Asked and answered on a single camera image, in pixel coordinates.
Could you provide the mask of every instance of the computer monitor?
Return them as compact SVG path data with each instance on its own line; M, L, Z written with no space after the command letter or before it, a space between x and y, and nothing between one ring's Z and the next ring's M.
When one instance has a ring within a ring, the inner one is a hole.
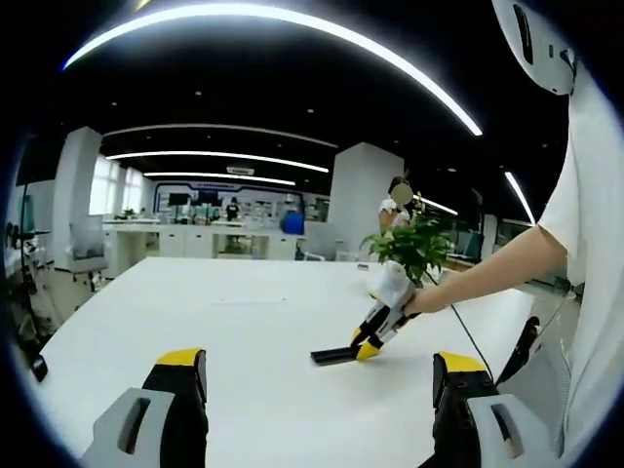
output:
M170 193L169 194L169 206L180 207L186 205L188 202L188 193Z

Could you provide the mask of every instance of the white helmet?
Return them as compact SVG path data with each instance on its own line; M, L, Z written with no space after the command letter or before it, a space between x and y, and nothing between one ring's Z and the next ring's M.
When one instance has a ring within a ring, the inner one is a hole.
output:
M492 0L500 27L516 60L539 86L568 95L574 85L572 50L549 22L514 0Z

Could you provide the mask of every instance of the curved led light strip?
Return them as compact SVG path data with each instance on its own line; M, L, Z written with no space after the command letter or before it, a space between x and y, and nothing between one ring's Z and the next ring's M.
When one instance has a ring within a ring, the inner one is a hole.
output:
M436 207L439 208L440 210L444 210L445 212L448 212L452 215L457 216L457 212L455 210L452 210L448 207L445 207L444 205L440 205L439 203L436 202L432 202L431 200L427 200L425 197L420 197L420 200L422 200L424 203L426 203L427 205L431 205L432 207Z
M253 180L255 182L281 183L282 185L294 185L292 180L281 180L278 178L254 177L252 175L232 175L213 173L145 173L146 177L215 177L215 178L238 178L242 180Z
M518 196L518 199L520 200L520 203L523 204L523 208L525 209L525 212L526 212L526 215L528 216L528 219L530 219L531 225L534 226L535 225L535 218L533 217L533 213L530 211L530 208L528 207L528 203L527 203L527 199L525 198L525 194L520 189L520 185L516 182L516 178L514 177L513 174L511 174L509 172L505 173L505 176L507 177L507 180L509 181L509 184L511 185L511 188L513 188L514 191L516 192L516 195Z
M463 122L463 124L473 133L475 136L483 134L479 126L474 120L462 109L457 102L450 97L446 91L438 86L431 78L425 75L418 68L413 66L404 58L399 57L394 52L386 49L380 44L372 41L368 37L358 34L346 27L340 26L333 22L326 21L324 19L305 15L303 13L297 13L290 10L284 10L282 8L267 7L263 5L252 5L246 3L211 3L206 5L191 5L187 7L171 8L170 10L164 10L162 12L153 13L142 18L133 19L124 24L121 24L113 29L104 32L100 36L92 39L83 47L81 47L73 56L71 56L63 69L67 68L74 61L85 56L89 52L98 48L102 44L105 44L119 36L127 34L137 29L150 26L159 22L180 20L184 18L194 17L255 17L255 18L269 18L273 20L281 20L286 22L292 22L294 24L300 24L302 26L311 27L320 31L327 32L332 36L339 37L345 41L348 41L356 46L359 46L367 51L375 54L381 59L393 64L400 70L404 71L426 88L432 95L438 98L448 109L457 116L457 118Z
M311 138L309 136L289 134L287 132L280 132L277 130L262 129L260 127L246 127L243 125L227 125L227 124L160 124L160 125L145 125L142 127L131 127L129 129L115 130L104 134L104 137L110 137L111 135L126 134L129 132L141 132L144 130L160 130L160 129L225 129L225 130L242 130L245 132L258 132L261 134L278 135L280 137L302 139L303 141L310 141L311 143L323 144L331 148L337 148L337 144L330 143L328 141L322 141L321 139Z
M311 164L297 163L296 161L288 161L286 159L267 158L264 156L254 156L252 154L238 153L222 153L220 151L143 151L140 153L116 154L114 156L106 156L108 160L126 159L126 158L142 158L146 156L221 156L224 158L251 159L254 161L264 161L265 163L286 164L287 166L295 166L297 168L318 171L319 173L328 173L330 170Z

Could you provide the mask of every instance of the green leaves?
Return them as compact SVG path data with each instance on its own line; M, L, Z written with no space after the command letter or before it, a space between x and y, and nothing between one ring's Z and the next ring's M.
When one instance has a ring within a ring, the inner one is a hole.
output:
M360 248L370 242L369 254L378 254L381 263L388 259L401 263L414 280L419 280L427 265L442 268L450 248L447 230L443 219L421 214L414 226L390 227L383 234L372 234Z

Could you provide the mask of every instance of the white mesh chair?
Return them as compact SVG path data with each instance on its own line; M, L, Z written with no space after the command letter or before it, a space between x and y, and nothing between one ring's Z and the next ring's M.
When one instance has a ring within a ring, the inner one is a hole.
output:
M92 292L95 291L94 272L101 272L108 267L108 247L104 242L102 222L101 215L89 215L77 217L69 223L69 271L74 275L74 281L75 275L87 273Z
M304 260L311 258L318 260L321 256L327 261L358 261L356 253L339 249L344 245L344 241L338 239L335 227L328 222L305 221L305 239Z
M501 394L510 393L546 425L551 449L564 450L564 418L569 394L570 370L559 344L543 344L508 380L499 383Z

